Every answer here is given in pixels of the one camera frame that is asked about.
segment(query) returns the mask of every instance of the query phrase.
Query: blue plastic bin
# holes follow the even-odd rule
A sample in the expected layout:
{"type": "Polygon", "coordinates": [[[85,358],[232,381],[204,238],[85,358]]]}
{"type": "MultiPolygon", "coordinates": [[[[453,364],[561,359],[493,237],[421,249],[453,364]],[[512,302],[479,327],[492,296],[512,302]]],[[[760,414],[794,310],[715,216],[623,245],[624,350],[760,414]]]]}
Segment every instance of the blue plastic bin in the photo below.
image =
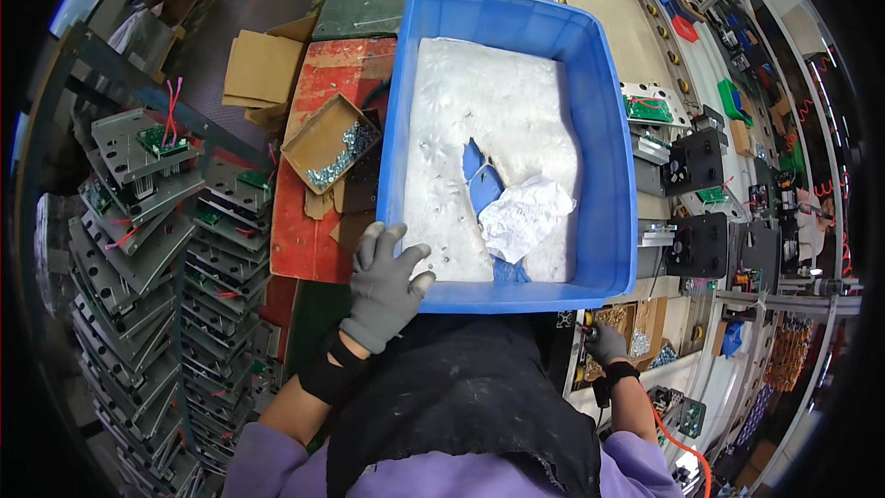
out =
{"type": "Polygon", "coordinates": [[[574,279],[441,281],[431,286],[420,311],[505,314],[598,308],[609,297],[630,293],[636,282],[636,181],[629,131],[602,25],[578,8],[549,0],[405,0],[382,149],[378,219],[388,225],[403,221],[409,120],[418,45],[425,37],[464,39],[564,62],[583,182],[574,279]]]}

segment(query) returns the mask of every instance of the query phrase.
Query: purple sleeve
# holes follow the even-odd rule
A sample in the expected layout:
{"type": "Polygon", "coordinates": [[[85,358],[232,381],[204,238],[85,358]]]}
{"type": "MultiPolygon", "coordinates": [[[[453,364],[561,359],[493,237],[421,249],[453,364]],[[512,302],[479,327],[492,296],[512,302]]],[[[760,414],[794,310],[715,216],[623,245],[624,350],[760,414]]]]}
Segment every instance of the purple sleeve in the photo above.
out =
{"type": "Polygon", "coordinates": [[[293,471],[307,460],[307,451],[285,434],[246,424],[227,465],[222,498],[276,498],[293,471]]]}
{"type": "Polygon", "coordinates": [[[599,486],[603,496],[683,498],[658,445],[618,431],[605,440],[602,457],[599,486]]]}

